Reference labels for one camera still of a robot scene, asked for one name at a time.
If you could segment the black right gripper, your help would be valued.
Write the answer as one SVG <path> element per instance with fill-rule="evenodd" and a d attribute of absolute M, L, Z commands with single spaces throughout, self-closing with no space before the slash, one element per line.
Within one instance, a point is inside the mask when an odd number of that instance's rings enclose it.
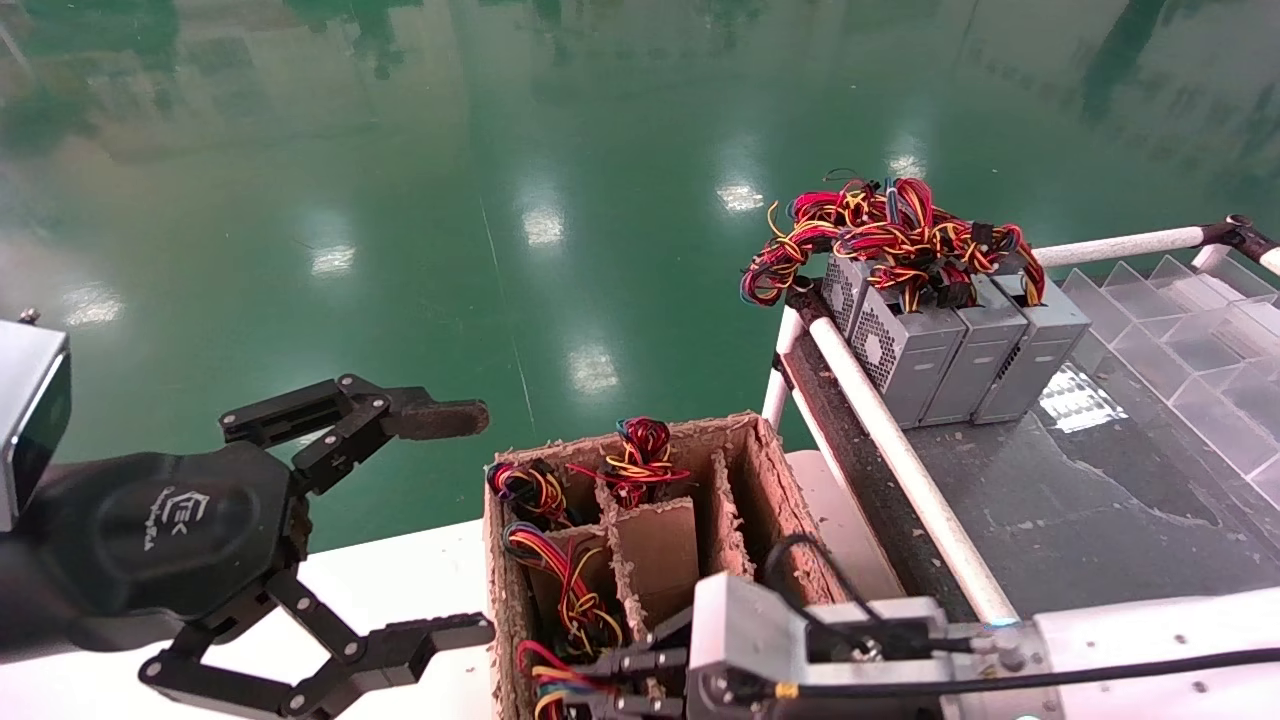
<path fill-rule="evenodd" d="M 689 666 L 694 607 L 690 605 L 646 632 L 632 644 L 598 660 L 598 678 L 621 680 L 684 674 Z M 948 678 L 934 639 L 923 620 L 887 626 L 836 623 L 826 630 L 791 616 L 765 628 L 754 621 L 756 639 L 735 644 L 719 665 L 722 719 L 942 719 L 933 694 L 851 698 L 803 694 L 780 700 L 774 687 L 881 685 Z M 622 687 L 571 691 L 564 697 L 570 719 L 686 719 L 685 694 L 649 696 Z"/>

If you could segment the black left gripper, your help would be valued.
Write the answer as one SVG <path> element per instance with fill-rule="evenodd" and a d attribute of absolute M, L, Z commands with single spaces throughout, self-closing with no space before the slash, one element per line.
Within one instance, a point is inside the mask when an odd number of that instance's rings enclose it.
<path fill-rule="evenodd" d="M 326 652 L 289 685 L 214 667 L 210 629 L 186 625 L 138 671 L 180 705 L 246 719 L 337 719 L 362 696 L 417 683 L 431 660 L 489 644 L 480 612 L 393 623 L 357 635 L 301 583 L 279 573 L 307 553 L 301 495 L 324 495 L 389 441 L 477 436 L 490 421 L 477 398 L 436 401 L 421 386 L 384 388 L 342 375 L 227 413 L 228 445 L 207 454 L 142 452 L 59 466 L 29 506 L 35 557 L 82 618 L 211 618 L 264 583 Z M 316 439 L 293 470 L 262 448 Z"/>

